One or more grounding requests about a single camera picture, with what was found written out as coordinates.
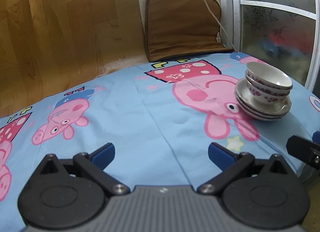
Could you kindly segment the white bowl pink flowers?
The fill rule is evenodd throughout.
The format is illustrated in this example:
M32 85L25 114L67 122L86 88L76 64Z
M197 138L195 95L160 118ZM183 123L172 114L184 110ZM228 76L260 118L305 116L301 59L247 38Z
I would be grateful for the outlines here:
M246 80L250 83L249 89L252 90L253 92L257 92L258 95L262 95L263 93L269 94L269 95L274 95L276 97L284 97L289 95L290 91L285 91L285 90L279 90L276 88L271 88L268 86L265 86L248 75L245 75Z

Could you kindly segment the small white bowl pink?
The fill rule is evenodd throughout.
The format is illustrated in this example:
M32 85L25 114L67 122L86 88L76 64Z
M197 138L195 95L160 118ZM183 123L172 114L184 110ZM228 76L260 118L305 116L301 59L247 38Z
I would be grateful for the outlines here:
M253 84L251 84L248 80L247 87L249 89L249 92L251 95L253 95L253 98L264 105L272 105L275 103L283 102L285 99L289 98L289 96L275 96L268 93L265 93L258 88L256 88Z

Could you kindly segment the white floral plate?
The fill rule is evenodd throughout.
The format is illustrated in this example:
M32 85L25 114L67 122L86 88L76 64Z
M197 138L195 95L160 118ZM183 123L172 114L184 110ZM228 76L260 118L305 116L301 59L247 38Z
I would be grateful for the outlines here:
M254 99L247 86L245 78L240 79L235 85L235 97L239 106L251 117L262 121L273 121L283 118L291 109L289 96L284 97L283 101L274 104L262 104Z

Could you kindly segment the white bowl pink pattern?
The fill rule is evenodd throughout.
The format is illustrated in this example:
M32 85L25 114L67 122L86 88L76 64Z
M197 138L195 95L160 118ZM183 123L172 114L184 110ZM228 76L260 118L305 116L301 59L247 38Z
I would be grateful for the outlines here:
M276 67L260 62L249 62L246 66L247 75L262 85L279 90L293 88L290 77Z

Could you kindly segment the blue Peppa Pig blanket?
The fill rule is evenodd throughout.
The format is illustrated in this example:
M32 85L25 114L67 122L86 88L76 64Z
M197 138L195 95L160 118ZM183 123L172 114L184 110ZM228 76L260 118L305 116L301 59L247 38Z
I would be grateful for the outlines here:
M244 53L217 53L143 64L52 95L1 119L1 231L24 224L18 196L42 158L70 158L114 144L106 172L129 187L199 186L220 170L208 158L210 143L258 158L286 155L292 135L319 130L319 99L298 82L289 113L263 122L234 96L248 62Z

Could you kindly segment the frosted glass sliding door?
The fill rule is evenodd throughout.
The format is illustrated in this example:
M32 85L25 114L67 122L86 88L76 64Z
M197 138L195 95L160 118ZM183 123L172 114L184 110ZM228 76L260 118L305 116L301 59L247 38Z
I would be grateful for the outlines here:
M221 0L221 7L236 50L314 90L319 75L319 0Z

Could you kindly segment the wood pattern vinyl sheet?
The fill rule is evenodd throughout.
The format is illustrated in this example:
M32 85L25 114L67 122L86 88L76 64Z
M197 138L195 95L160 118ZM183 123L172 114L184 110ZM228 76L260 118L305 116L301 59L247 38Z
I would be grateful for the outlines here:
M1 0L1 116L147 62L138 0Z

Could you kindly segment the brown cushion pad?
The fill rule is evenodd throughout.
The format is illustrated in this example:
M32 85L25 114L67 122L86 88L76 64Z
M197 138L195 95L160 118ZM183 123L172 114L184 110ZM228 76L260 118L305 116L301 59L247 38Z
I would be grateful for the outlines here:
M150 62L231 52L222 41L216 0L147 0L145 49Z

